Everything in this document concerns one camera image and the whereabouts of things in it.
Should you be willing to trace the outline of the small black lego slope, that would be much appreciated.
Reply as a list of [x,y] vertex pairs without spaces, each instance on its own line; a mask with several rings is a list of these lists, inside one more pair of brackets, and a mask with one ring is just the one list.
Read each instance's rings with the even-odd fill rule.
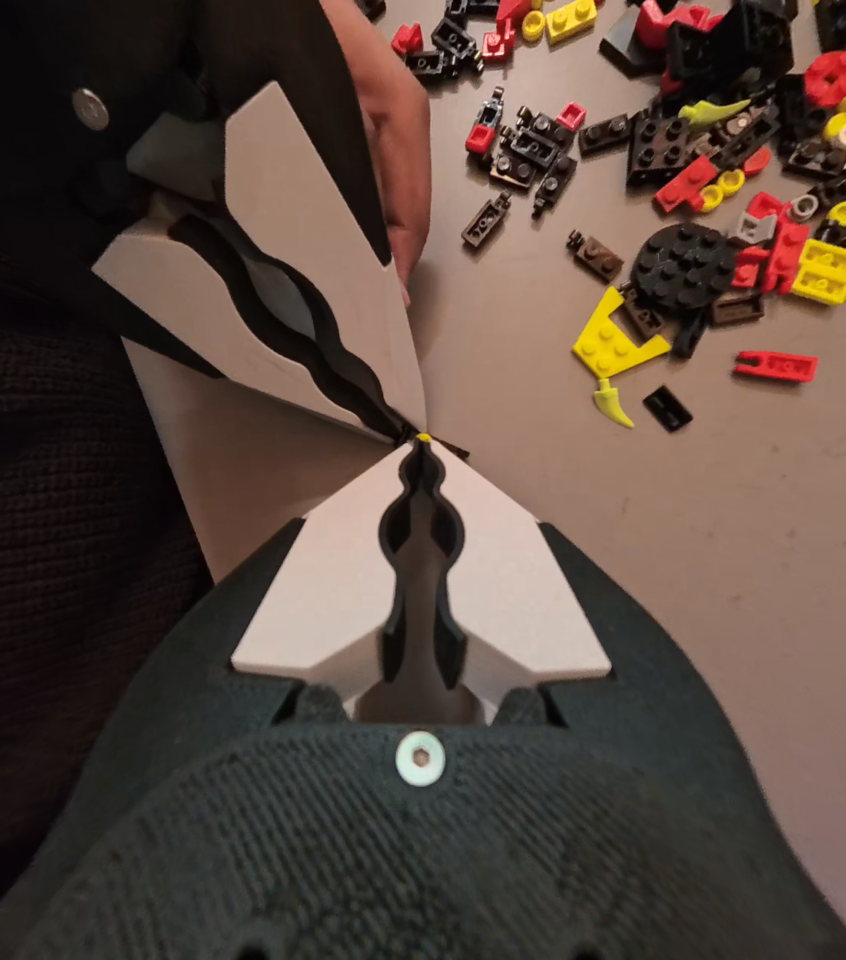
[[642,399],[645,411],[668,434],[676,434],[693,423],[693,413],[666,385],[661,385]]

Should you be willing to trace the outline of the yellow wedge lego plate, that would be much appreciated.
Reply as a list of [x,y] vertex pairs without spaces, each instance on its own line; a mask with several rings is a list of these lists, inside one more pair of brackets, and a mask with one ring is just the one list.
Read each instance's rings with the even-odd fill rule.
[[659,334],[641,344],[633,342],[611,318],[623,304],[622,293],[608,287],[573,344],[573,355],[597,380],[611,379],[671,351],[670,342]]

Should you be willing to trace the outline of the pile of lego pieces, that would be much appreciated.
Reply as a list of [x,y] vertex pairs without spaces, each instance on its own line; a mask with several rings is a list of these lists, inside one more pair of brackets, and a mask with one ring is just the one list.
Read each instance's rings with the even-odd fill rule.
[[653,191],[661,215],[723,234],[736,251],[729,291],[701,310],[660,311],[637,294],[625,259],[576,229],[572,262],[623,305],[611,316],[641,345],[659,334],[689,359],[706,330],[764,317],[765,295],[846,302],[846,2],[813,2],[819,56],[794,67],[797,2],[626,2],[599,54],[628,78],[658,79],[642,108],[585,125],[570,101],[557,114],[521,105],[506,121],[504,89],[479,106],[465,139],[468,171],[493,194],[461,232],[470,256],[500,234],[513,196],[539,223],[582,162],[626,151],[623,188]]

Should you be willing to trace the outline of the person's left hand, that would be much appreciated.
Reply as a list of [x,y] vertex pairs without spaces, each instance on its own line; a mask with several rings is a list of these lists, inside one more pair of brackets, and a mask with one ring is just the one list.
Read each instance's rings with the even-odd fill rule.
[[321,1],[349,68],[369,142],[405,306],[432,214],[430,101],[423,86],[353,2]]

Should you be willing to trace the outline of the lime lego claw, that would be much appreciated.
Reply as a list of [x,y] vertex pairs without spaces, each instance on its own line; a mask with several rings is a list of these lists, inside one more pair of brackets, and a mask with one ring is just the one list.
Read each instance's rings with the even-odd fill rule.
[[598,378],[597,389],[593,393],[593,401],[597,411],[614,424],[626,429],[633,429],[634,422],[624,410],[619,390],[609,378]]

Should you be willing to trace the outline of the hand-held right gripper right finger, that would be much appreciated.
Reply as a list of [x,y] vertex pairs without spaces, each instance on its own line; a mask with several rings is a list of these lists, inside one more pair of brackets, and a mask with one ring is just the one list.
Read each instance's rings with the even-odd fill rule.
[[611,662],[537,519],[445,446],[439,493],[462,522],[447,576],[462,683],[488,714],[514,689],[609,675]]

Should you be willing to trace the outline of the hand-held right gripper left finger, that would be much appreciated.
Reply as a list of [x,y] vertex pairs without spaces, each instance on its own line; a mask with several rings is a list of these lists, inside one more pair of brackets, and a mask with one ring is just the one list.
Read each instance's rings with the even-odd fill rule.
[[396,575],[380,523],[413,450],[398,447],[306,514],[231,656],[237,672],[331,687],[349,712],[381,681]]

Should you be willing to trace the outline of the red lego clip plate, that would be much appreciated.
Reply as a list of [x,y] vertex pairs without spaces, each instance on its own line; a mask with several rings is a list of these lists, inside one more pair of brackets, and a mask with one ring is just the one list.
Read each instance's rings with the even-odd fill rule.
[[819,357],[771,350],[742,350],[731,373],[736,377],[762,378],[789,385],[811,383]]

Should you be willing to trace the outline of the black round lego plate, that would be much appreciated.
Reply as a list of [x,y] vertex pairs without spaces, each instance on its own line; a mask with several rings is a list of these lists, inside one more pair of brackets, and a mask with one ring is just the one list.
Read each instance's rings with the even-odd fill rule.
[[630,281],[660,311],[702,310],[729,292],[736,250],[724,234],[696,222],[666,226],[637,254]]

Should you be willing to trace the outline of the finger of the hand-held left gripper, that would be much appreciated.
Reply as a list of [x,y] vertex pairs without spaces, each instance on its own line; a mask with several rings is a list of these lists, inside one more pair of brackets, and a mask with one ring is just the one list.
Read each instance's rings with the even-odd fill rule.
[[225,204],[263,254],[321,295],[342,348],[369,367],[385,405],[425,429],[425,392],[396,268],[380,263],[277,81],[226,121]]
[[390,442],[400,417],[333,368],[315,339],[261,299],[249,267],[210,222],[149,221],[119,234],[93,272],[224,378]]

